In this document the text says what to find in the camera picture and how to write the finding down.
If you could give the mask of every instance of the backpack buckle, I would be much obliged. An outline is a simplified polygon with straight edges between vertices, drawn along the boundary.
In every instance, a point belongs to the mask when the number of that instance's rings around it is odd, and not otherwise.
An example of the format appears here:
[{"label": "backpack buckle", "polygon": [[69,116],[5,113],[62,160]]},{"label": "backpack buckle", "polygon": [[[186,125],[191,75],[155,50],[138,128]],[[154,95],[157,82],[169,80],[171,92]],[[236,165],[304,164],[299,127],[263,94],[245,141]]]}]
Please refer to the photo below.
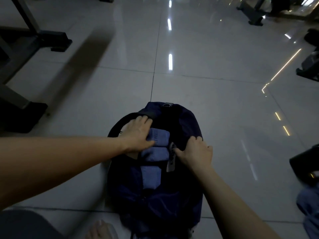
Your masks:
[{"label": "backpack buckle", "polygon": [[169,103],[169,102],[166,102],[165,104],[163,104],[163,107],[171,107],[174,103]]}]

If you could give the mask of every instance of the forearm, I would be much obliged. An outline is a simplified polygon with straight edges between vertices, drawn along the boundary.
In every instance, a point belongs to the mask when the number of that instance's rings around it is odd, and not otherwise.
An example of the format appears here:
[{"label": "forearm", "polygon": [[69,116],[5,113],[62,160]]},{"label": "forearm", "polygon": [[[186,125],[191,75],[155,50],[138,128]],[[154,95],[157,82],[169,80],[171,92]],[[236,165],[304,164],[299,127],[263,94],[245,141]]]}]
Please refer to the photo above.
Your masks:
[{"label": "forearm", "polygon": [[194,168],[223,238],[280,237],[218,176],[211,167]]},{"label": "forearm", "polygon": [[0,138],[0,210],[125,149],[120,138]]}]

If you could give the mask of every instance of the person's left hand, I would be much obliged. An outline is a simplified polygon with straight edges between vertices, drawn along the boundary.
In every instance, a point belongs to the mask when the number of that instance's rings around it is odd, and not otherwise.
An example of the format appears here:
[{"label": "person's left hand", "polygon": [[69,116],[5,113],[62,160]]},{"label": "person's left hand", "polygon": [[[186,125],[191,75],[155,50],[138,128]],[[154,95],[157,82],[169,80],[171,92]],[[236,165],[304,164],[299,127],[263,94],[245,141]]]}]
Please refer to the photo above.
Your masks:
[{"label": "person's left hand", "polygon": [[146,141],[152,122],[153,120],[148,119],[147,116],[138,116],[127,124],[126,129],[119,136],[127,153],[140,152],[155,144],[155,141]]}]

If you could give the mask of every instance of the person's right arm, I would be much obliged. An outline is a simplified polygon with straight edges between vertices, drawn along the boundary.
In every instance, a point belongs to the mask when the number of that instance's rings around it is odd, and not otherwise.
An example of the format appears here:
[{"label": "person's right arm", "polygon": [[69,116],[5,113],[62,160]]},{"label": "person's right arm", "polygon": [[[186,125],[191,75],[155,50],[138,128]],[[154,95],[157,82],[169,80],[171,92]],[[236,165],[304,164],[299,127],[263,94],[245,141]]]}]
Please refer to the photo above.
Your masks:
[{"label": "person's right arm", "polygon": [[212,146],[190,137],[186,149],[175,153],[201,183],[223,238],[280,239],[211,167]]}]

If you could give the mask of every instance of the person's left arm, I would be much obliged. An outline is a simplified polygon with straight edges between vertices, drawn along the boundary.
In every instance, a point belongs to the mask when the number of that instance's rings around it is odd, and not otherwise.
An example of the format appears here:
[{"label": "person's left arm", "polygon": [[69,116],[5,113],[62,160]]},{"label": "person's left arm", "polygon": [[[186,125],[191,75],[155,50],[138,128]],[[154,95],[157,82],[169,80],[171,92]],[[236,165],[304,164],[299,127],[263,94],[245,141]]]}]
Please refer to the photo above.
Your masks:
[{"label": "person's left arm", "polygon": [[0,138],[0,210],[45,192],[103,161],[154,145],[152,120],[137,117],[117,138]]}]

